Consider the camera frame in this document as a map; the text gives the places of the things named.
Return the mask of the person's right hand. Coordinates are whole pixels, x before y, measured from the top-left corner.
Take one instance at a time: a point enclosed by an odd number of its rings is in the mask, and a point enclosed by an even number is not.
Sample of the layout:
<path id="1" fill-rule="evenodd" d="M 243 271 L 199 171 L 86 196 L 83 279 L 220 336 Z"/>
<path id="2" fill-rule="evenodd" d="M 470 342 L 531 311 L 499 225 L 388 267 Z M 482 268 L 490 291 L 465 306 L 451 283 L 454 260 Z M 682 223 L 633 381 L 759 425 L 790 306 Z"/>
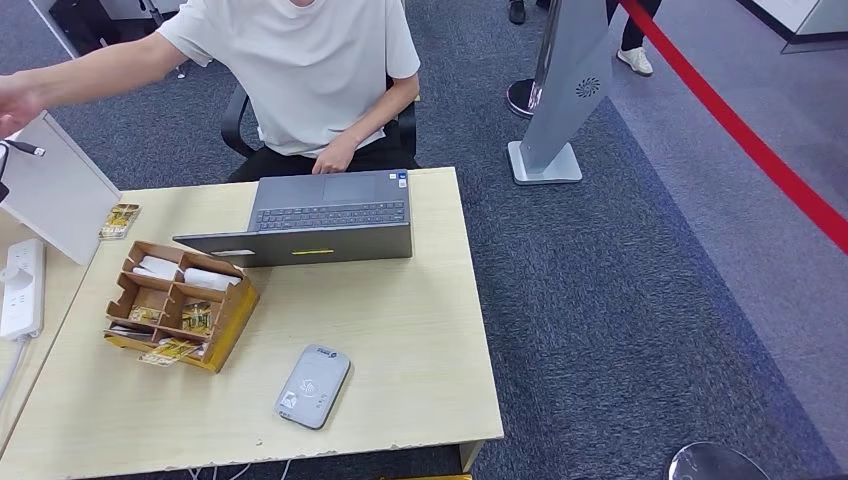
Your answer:
<path id="1" fill-rule="evenodd" d="M 36 92 L 18 74 L 1 76 L 1 138 L 25 128 L 44 105 Z"/>

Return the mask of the person's left hand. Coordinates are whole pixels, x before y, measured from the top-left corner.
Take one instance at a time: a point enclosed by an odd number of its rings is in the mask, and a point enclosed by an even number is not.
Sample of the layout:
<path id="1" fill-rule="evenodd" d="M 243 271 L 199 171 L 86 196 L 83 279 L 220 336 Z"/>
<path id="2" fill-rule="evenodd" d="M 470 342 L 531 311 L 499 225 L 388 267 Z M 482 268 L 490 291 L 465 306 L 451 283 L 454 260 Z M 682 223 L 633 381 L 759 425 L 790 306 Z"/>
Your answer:
<path id="1" fill-rule="evenodd" d="M 346 171 L 358 146 L 359 140 L 355 136 L 339 135 L 318 155 L 312 173 L 331 174 Z"/>

